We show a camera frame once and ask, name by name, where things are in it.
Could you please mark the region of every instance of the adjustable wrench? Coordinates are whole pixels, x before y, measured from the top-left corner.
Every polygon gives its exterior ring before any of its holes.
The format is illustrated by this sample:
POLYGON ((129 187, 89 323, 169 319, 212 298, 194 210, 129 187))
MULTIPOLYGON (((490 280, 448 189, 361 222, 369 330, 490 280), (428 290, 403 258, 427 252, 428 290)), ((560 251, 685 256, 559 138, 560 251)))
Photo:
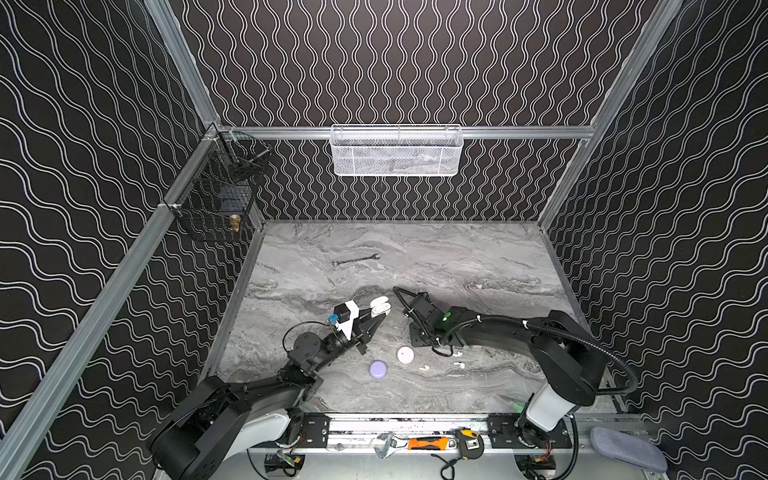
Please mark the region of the adjustable wrench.
POLYGON ((381 256, 381 255, 379 255, 378 253, 374 253, 374 254, 373 254, 373 255, 371 255, 370 257, 355 258, 355 259, 352 259, 352 260, 341 260, 341 261, 339 261, 339 260, 334 260, 334 261, 333 261, 333 266, 339 266, 339 265, 343 265, 344 263, 355 263, 355 262, 363 262, 363 261, 365 261, 365 260, 378 260, 378 259, 379 259, 379 258, 381 258, 381 257, 382 257, 382 256, 381 256))

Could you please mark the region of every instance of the patterned wallpaper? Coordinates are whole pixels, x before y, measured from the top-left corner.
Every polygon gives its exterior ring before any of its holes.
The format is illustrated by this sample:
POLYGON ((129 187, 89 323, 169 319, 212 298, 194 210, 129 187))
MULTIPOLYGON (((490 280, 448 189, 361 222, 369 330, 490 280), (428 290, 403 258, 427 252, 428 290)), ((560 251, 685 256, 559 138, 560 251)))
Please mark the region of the patterned wallpaper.
POLYGON ((0 0, 0 438, 197 146, 140 0, 0 0))
POLYGON ((171 0, 222 121, 589 124, 655 0, 171 0))
POLYGON ((687 0, 550 232, 672 478, 768 477, 767 65, 766 0, 687 0))
MULTIPOLYGON (((232 151, 248 158, 254 143, 235 136, 232 151)), ((577 145, 466 141, 454 177, 338 177, 327 141, 280 141, 257 203, 273 220, 536 221, 577 145)))
POLYGON ((144 443, 197 384, 248 245, 172 226, 22 478, 152 478, 144 443))

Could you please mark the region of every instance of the robotic arm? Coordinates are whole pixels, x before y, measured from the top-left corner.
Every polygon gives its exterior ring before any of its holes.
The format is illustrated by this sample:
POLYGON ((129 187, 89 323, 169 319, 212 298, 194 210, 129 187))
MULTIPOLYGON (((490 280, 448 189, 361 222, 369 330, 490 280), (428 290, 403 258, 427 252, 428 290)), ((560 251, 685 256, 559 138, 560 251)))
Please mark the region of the robotic arm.
MULTIPOLYGON (((637 388, 634 371, 566 313, 553 310, 547 317, 517 319, 460 306, 442 312, 427 293, 398 287, 394 292, 412 320, 413 346, 431 346, 441 356, 451 356, 453 346, 490 346, 539 362, 548 383, 528 400, 516 425, 520 440, 528 445, 543 446, 563 415, 592 405, 595 396, 637 388), (413 300, 406 302, 404 295, 413 300), (443 346, 451 352, 437 350, 443 346), (626 388, 598 388, 606 359, 625 369, 626 388)), ((334 308, 327 336, 299 335, 287 364, 274 377, 245 383, 206 378, 147 441, 155 464, 173 480, 206 480, 224 459, 250 446, 295 441, 303 416, 298 407, 323 383, 318 372, 353 347, 365 353, 390 310, 386 297, 373 300, 364 310, 346 302, 334 308)))

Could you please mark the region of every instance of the gold object in basket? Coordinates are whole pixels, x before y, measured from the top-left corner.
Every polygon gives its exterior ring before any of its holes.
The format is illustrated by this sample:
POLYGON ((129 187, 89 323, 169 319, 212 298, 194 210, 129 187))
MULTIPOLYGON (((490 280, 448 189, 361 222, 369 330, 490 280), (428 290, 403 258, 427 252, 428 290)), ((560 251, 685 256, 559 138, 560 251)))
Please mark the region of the gold object in basket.
POLYGON ((238 214, 230 215, 230 226, 232 227, 232 233, 240 233, 240 222, 242 220, 243 218, 238 214))

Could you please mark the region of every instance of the black wall panel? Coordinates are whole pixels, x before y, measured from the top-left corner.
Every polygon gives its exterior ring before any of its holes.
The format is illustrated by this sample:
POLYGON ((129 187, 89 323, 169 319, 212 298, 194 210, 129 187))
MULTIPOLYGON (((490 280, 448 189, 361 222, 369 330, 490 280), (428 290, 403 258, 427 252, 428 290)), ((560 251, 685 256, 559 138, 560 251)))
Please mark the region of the black wall panel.
POLYGON ((23 478, 152 478, 144 443, 197 384, 248 245, 172 226, 23 478))
POLYGON ((589 124, 655 0, 173 0, 223 122, 589 124))
POLYGON ((767 72, 768 2, 686 1, 550 232, 674 478, 768 475, 767 72))
MULTIPOLYGON (((257 203, 278 220, 537 220, 576 140, 466 141, 453 177, 338 177, 327 141, 281 141, 257 203)), ((253 143, 232 143, 244 157, 253 143)))
POLYGON ((203 131, 141 0, 0 0, 0 438, 203 131))

